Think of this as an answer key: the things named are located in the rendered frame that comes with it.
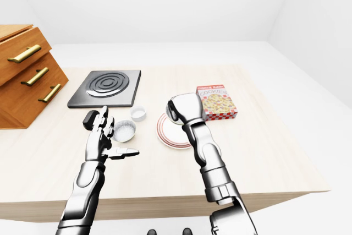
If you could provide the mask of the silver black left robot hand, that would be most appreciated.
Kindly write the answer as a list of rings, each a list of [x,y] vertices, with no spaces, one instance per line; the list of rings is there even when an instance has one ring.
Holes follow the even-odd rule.
[[[136,149],[112,147],[111,137],[114,133],[114,118],[108,117],[107,106],[103,106],[99,113],[87,140],[85,160],[105,163],[107,158],[120,160],[138,155],[139,151]]]

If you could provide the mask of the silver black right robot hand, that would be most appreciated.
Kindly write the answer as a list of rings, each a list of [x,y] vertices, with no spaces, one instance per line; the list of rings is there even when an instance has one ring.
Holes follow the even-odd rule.
[[[185,125],[194,120],[205,121],[203,105],[196,93],[172,97],[167,103],[166,114],[172,122],[178,125]]]

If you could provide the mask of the patterned grey bowl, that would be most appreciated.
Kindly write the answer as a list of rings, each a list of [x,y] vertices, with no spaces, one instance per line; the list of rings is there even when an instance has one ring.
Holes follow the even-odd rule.
[[[123,120],[114,125],[112,139],[118,143],[125,143],[131,140],[136,133],[136,125],[133,121]]]

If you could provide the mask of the white plate with red rings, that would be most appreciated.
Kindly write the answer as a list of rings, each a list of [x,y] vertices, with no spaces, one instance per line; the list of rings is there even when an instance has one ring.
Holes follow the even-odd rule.
[[[157,121],[156,132],[159,140],[171,148],[188,149],[192,147],[181,125],[173,123],[165,113],[161,114]]]

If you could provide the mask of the flat dark stove plate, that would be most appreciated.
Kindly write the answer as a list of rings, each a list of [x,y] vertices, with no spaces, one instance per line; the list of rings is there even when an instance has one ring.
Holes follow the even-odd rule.
[[[69,108],[131,107],[141,77],[140,70],[91,71],[69,100]]]

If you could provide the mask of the printed cookies box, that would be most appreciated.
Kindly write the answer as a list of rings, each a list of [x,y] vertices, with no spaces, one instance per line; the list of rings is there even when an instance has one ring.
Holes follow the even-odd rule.
[[[206,121],[236,117],[238,110],[224,85],[198,86],[196,93],[202,101],[203,117]]]

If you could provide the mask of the small white ramekin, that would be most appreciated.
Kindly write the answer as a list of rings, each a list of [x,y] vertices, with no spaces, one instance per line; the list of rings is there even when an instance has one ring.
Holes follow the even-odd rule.
[[[146,109],[144,106],[133,106],[129,110],[133,121],[141,122],[146,118]]]

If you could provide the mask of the low wooden drawer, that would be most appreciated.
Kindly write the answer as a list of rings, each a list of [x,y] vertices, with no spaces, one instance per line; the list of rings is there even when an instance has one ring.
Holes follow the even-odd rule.
[[[67,81],[66,75],[58,71],[48,72],[33,86],[22,84],[21,77],[0,86],[0,129],[27,128],[47,106],[39,99]]]

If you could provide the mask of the wooden cabinet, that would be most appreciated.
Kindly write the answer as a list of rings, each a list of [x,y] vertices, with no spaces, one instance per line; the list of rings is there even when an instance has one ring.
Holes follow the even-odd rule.
[[[0,25],[0,129],[27,128],[68,82],[31,24]]]

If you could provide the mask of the middle wooden drawer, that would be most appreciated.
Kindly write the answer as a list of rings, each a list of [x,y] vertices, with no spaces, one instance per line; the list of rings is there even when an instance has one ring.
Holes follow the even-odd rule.
[[[49,71],[33,86],[21,84],[28,81],[37,72],[37,69],[48,67]],[[22,71],[4,85],[0,86],[0,108],[7,110],[13,115],[26,110],[41,111],[47,104],[38,99],[44,98],[50,91],[51,86],[61,84],[64,86],[68,81],[60,66],[50,53],[44,55],[28,69]]]

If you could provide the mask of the large wooden drawer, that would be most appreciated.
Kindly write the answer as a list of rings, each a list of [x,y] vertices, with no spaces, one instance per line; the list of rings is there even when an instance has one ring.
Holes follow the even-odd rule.
[[[7,60],[26,51],[27,47],[40,45],[41,50],[21,63]],[[51,49],[38,27],[28,29],[0,43],[0,86],[32,65]]]

